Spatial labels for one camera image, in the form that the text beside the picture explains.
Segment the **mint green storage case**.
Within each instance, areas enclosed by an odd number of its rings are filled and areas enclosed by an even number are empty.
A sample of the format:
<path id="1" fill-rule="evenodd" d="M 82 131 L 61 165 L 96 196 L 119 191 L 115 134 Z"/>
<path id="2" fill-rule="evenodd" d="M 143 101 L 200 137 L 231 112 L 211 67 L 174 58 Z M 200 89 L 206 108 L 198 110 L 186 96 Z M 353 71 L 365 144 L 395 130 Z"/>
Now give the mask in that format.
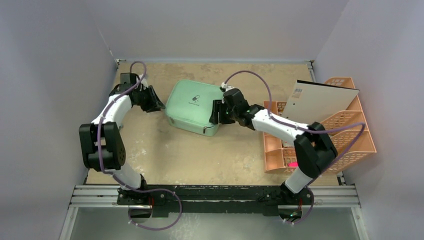
<path id="1" fill-rule="evenodd" d="M 168 123 L 203 136 L 214 136 L 219 125 L 210 122 L 214 100 L 222 100 L 217 85 L 183 79 L 173 87 L 165 105 Z"/>

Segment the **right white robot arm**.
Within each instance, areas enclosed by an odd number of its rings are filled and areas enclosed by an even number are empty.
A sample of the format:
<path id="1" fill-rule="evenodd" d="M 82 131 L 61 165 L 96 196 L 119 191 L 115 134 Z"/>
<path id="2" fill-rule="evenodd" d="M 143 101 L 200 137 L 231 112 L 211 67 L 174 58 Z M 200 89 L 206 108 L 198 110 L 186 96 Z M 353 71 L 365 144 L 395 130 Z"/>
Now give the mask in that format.
<path id="1" fill-rule="evenodd" d="M 209 121 L 234 124 L 280 139 L 294 147 L 297 167 L 282 183 L 280 196 L 288 204 L 300 198 L 301 191 L 321 175 L 338 155 L 324 126 L 319 122 L 298 123 L 271 113 L 261 105 L 250 105 L 238 88 L 220 88 L 222 99 L 212 104 Z"/>

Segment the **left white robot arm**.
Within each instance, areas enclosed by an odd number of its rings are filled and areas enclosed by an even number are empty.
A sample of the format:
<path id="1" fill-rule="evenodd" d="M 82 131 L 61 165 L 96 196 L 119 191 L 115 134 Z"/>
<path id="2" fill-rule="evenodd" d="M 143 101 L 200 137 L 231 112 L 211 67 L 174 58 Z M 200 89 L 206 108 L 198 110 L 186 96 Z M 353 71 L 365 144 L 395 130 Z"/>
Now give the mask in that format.
<path id="1" fill-rule="evenodd" d="M 78 133 L 84 166 L 112 177 L 124 194 L 142 205 L 148 201 L 151 191 L 144 176 L 126 162 L 126 148 L 120 133 L 125 115 L 134 106 L 146 113 L 165 109 L 144 73 L 125 72 L 109 93 L 100 114 L 90 123 L 82 124 Z"/>

